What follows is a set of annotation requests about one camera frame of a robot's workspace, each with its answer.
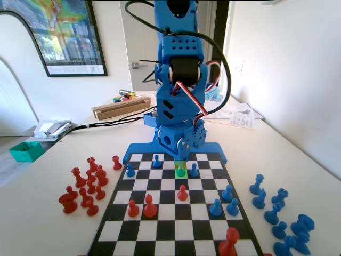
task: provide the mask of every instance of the white table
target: white table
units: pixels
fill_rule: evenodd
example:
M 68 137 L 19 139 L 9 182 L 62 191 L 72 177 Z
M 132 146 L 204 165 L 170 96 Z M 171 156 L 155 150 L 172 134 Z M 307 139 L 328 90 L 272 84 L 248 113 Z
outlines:
M 98 122 L 93 117 L 85 123 Z M 208 142 L 218 141 L 225 152 L 226 168 L 248 219 L 264 253 L 273 253 L 278 240 L 264 211 L 272 208 L 271 197 L 279 188 L 289 191 L 286 206 L 279 212 L 288 225 L 300 213 L 315 221 L 308 243 L 313 255 L 341 253 L 341 182 L 318 166 L 262 120 L 255 121 L 256 130 L 224 125 L 227 120 L 206 122 Z M 113 127 L 97 127 L 73 132 L 63 138 L 20 177 L 0 188 L 0 255 L 73 256 L 86 254 L 99 226 L 120 172 L 113 171 L 113 155 L 123 158 L 132 142 L 149 142 L 154 129 L 143 120 Z M 70 215 L 58 203 L 67 185 L 75 184 L 70 172 L 79 167 L 85 177 L 87 158 L 94 157 L 107 171 L 107 196 L 98 203 L 99 213 L 88 217 L 79 205 Z M 249 186 L 257 173 L 265 176 L 261 187 L 266 190 L 266 207 L 256 209 Z M 290 228 L 287 234 L 292 235 Z M 291 250 L 293 255 L 301 255 Z

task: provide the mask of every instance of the white wall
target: white wall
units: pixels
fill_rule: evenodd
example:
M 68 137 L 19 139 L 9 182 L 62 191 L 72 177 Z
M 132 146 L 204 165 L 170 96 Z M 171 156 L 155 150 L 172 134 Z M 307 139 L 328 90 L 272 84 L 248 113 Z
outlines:
M 0 58 L 15 73 L 39 120 L 80 123 L 119 89 L 132 89 L 119 2 L 92 3 L 107 77 L 47 77 L 25 27 L 12 16 L 0 15 Z
M 262 2 L 234 2 L 232 94 L 341 178 L 341 1 Z

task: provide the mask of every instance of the floor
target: floor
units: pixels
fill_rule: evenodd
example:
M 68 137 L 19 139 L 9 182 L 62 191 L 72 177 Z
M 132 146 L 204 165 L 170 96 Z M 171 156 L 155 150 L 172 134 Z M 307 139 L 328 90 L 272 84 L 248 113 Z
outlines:
M 22 174 L 31 163 L 17 162 L 9 149 L 24 142 L 29 137 L 0 137 L 0 187 Z

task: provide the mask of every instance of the teal box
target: teal box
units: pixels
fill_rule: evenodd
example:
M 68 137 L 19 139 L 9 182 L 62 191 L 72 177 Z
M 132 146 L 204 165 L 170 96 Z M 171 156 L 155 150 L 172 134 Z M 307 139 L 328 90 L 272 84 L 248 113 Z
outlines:
M 45 153 L 40 142 L 23 142 L 10 149 L 17 162 L 34 162 Z

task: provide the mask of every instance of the poster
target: poster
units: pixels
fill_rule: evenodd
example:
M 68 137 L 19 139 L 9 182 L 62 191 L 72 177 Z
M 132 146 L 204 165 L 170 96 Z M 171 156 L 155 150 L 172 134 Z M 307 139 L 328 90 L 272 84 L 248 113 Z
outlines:
M 91 1 L 0 0 L 31 31 L 48 76 L 107 76 Z

